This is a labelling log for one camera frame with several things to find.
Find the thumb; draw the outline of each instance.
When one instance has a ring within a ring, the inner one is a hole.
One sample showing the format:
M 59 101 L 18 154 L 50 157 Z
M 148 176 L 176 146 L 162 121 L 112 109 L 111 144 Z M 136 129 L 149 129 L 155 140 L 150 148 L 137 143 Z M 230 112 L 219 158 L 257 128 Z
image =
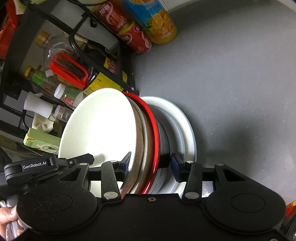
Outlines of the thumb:
M 14 206 L 13 208 L 0 208 L 0 224 L 7 224 L 9 222 L 16 221 L 18 219 L 16 209 L 16 206 Z

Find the box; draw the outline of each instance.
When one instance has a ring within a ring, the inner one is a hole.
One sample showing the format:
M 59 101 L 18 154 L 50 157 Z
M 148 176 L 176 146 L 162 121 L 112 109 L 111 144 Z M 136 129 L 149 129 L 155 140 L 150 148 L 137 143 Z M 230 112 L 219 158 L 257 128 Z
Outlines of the box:
M 24 144 L 26 146 L 37 148 L 45 152 L 58 154 L 60 141 L 61 138 L 59 137 L 29 128 L 29 131 L 24 139 Z

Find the yellow label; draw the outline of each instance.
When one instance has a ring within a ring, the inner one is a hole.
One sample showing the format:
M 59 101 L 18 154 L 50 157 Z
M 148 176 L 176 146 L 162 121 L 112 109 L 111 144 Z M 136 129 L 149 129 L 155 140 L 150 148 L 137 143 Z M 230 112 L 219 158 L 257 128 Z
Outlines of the yellow label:
M 108 58 L 106 58 L 104 67 L 110 70 L 112 73 L 116 72 L 116 66 L 112 65 L 113 62 L 110 62 Z M 122 80 L 126 83 L 128 80 L 127 74 L 123 71 L 122 72 Z M 96 90 L 102 88 L 113 88 L 119 91 L 123 91 L 123 88 L 116 84 L 113 80 L 108 78 L 106 75 L 102 74 L 101 72 L 97 75 L 97 77 L 91 82 L 91 84 L 83 91 L 85 95 L 89 95 Z

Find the red can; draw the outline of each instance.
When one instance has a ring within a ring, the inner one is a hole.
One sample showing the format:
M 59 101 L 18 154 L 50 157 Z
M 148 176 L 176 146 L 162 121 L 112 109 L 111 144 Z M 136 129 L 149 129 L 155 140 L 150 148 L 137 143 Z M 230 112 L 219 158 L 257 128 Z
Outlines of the red can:
M 115 33 L 118 33 L 129 24 L 129 20 L 123 10 L 112 0 L 96 7 L 93 13 L 103 20 Z
M 126 28 L 118 33 L 118 36 L 135 51 L 135 53 L 144 53 L 152 47 L 152 42 L 141 27 L 132 21 Z

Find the orange juice bottle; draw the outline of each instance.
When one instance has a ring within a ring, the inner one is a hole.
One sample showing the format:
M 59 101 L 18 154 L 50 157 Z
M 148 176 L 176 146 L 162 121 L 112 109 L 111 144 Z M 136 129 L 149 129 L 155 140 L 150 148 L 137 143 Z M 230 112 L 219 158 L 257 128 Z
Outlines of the orange juice bottle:
M 177 35 L 177 28 L 158 0 L 118 0 L 146 31 L 155 44 L 165 44 Z

